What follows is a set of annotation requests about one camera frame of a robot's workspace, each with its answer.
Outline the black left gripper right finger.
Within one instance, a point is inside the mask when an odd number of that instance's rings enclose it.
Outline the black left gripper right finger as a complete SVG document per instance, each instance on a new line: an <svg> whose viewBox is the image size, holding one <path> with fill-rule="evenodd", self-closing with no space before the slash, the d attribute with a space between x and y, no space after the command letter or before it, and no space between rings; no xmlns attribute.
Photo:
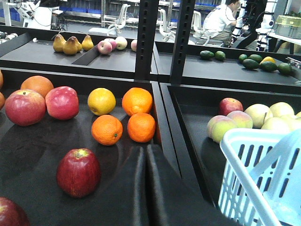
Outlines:
<svg viewBox="0 0 301 226"><path fill-rule="evenodd" d="M182 181L160 146L147 146L146 161L152 226L235 225Z"/></svg>

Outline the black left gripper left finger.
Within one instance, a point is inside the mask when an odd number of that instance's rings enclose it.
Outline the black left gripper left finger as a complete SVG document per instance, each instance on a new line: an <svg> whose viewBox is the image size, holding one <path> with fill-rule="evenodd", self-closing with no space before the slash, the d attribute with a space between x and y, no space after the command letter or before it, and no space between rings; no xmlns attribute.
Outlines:
<svg viewBox="0 0 301 226"><path fill-rule="evenodd" d="M145 153L135 147L101 198L102 226L148 226Z"/></svg>

